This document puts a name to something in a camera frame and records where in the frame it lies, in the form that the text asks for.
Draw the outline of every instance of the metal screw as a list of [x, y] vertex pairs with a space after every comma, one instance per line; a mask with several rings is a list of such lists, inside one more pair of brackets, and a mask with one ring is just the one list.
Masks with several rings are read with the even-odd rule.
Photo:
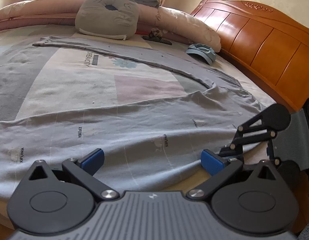
[[74, 161], [77, 161], [78, 159], [76, 159], [76, 158], [69, 158], [69, 159], [67, 159], [67, 161], [71, 161], [71, 162], [74, 162]]
[[118, 196], [118, 192], [112, 190], [112, 189], [107, 189], [101, 193], [101, 196], [107, 199], [112, 199], [116, 198]]
[[202, 189], [192, 189], [189, 191], [191, 197], [203, 197], [205, 192]]

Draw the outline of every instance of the light blue cloth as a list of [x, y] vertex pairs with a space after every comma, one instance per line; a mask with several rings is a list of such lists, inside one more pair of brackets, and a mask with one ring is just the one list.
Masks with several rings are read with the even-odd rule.
[[204, 44], [192, 44], [188, 47], [187, 54], [197, 54], [205, 59], [205, 61], [209, 64], [212, 65], [213, 62], [216, 61], [216, 53], [214, 50]]

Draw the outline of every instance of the bedspread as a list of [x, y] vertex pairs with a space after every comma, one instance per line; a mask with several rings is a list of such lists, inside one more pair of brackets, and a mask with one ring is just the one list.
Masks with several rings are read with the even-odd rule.
[[58, 32], [0, 33], [1, 224], [9, 226], [8, 198], [36, 159], [60, 163], [101, 147], [97, 179], [119, 192], [162, 190], [198, 171], [202, 149], [218, 152], [263, 108], [236, 79], [185, 53]]

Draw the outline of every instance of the pillow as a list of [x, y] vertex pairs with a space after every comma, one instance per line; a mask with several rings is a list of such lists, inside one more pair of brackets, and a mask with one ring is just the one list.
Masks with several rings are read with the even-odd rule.
[[139, 9], [133, 0], [86, 0], [75, 27], [83, 34], [125, 40], [136, 32]]

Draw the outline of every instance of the patterned bed sheet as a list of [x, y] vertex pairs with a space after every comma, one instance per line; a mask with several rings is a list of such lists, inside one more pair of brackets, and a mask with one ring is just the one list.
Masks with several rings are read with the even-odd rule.
[[[22, 51], [18, 52], [20, 44], [36, 42], [41, 37], [51, 35], [89, 38], [90, 40], [138, 46], [163, 51], [179, 58], [190, 59], [190, 56], [184, 53], [187, 45], [173, 42], [173, 45], [170, 46], [145, 41], [139, 35], [133, 36], [128, 41], [116, 41], [82, 35], [77, 33], [73, 26], [59, 25], [38, 25], [1, 31], [0, 56], [14, 51], [18, 60], [21, 63], [24, 60], [27, 64], [24, 66], [22, 75], [24, 86], [18, 85], [17, 87], [17, 82], [15, 84], [10, 82], [10, 89], [6, 91], [4, 96], [0, 93], [0, 106], [5, 106], [4, 111], [0, 109], [0, 121], [13, 121], [70, 109], [117, 106], [155, 98], [185, 96], [196, 91], [204, 92], [207, 90], [199, 82], [178, 73], [148, 64], [136, 63], [128, 59], [101, 55], [89, 50], [49, 48], [46, 55], [41, 56], [40, 64], [29, 63], [27, 56], [23, 55]], [[89, 68], [89, 77], [85, 80], [82, 73], [87, 68]], [[272, 98], [223, 58], [218, 56], [212, 68], [221, 70], [239, 80], [242, 87], [263, 105], [268, 106], [274, 103]], [[13, 69], [12, 61], [5, 64], [5, 71], [0, 73], [0, 89], [6, 87], [5, 83], [8, 80], [5, 78], [5, 74], [11, 74], [14, 71]], [[49, 84], [49, 80], [53, 78], [55, 82]], [[245, 154], [246, 162], [255, 163], [266, 158], [265, 149], [266, 144], [260, 144], [250, 150]], [[168, 187], [166, 190], [187, 191], [208, 178], [209, 175], [203, 169], [199, 169], [189, 178]], [[4, 202], [0, 202], [0, 213], [7, 217], [5, 205]], [[8, 227], [12, 226], [7, 221], [1, 223]]]

